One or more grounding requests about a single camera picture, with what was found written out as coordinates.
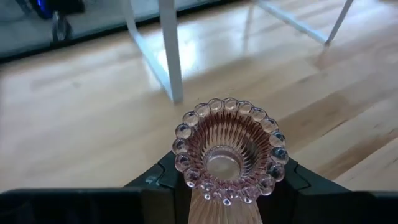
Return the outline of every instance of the wheel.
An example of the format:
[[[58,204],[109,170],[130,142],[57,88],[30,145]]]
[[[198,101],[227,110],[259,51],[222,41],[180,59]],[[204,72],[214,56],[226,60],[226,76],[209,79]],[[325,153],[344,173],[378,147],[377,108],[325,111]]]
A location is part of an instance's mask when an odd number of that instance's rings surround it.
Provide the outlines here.
[[[64,16],[55,13],[52,24],[52,40],[54,42],[70,40],[72,38],[72,26]]]

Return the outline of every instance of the wooden floor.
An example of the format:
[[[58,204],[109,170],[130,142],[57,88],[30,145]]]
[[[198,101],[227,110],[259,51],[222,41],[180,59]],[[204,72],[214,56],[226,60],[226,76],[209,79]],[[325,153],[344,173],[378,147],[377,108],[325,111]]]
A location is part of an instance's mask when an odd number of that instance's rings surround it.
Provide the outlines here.
[[[342,0],[280,0],[329,32]],[[141,29],[157,57],[158,25]],[[180,19],[173,105],[127,33],[3,65],[0,191],[117,187],[170,150],[184,112],[249,100],[290,156],[352,190],[398,190],[398,2],[355,1],[329,48],[249,2]]]

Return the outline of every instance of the black device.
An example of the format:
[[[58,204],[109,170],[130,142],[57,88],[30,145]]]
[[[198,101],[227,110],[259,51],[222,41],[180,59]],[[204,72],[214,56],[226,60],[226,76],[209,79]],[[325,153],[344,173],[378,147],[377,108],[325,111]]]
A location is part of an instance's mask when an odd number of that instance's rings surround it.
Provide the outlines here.
[[[0,223],[186,224],[192,190],[166,154],[118,189],[19,189],[0,194]],[[398,194],[352,192],[290,160],[257,205],[266,223],[396,222]]]

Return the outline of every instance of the beaded glass rim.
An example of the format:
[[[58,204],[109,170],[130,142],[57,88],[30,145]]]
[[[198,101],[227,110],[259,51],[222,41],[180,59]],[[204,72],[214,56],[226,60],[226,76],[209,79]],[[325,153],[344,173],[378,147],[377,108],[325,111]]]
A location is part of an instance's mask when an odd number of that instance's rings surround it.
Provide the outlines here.
[[[206,171],[197,152],[190,149],[188,140],[195,135],[200,123],[215,113],[248,116],[253,122],[261,125],[262,131],[268,134],[267,141],[271,147],[263,166],[257,167],[250,175],[237,181],[220,180]],[[184,174],[189,187],[201,190],[206,200],[220,199],[225,205],[231,205],[234,200],[252,203],[260,195],[270,195],[275,183],[284,178],[284,165],[289,160],[285,150],[285,136],[279,131],[275,120],[268,117],[263,109],[253,106],[248,101],[214,98],[208,103],[197,104],[193,111],[183,115],[182,123],[175,129],[175,136],[172,144],[172,152],[176,155],[175,168]]]

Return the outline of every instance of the white table leg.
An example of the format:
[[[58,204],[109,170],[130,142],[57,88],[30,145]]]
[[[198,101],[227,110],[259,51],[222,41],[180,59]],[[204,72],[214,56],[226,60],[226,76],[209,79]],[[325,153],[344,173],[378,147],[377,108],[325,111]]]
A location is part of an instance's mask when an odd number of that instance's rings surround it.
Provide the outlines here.
[[[124,0],[123,9],[131,37],[145,56],[149,66],[164,87],[167,95],[174,103],[182,101],[182,76],[178,49],[177,16],[174,7],[174,0],[159,1],[160,23],[164,36],[168,71],[164,70],[153,52],[147,46],[144,38],[142,38],[137,30],[131,0]]]

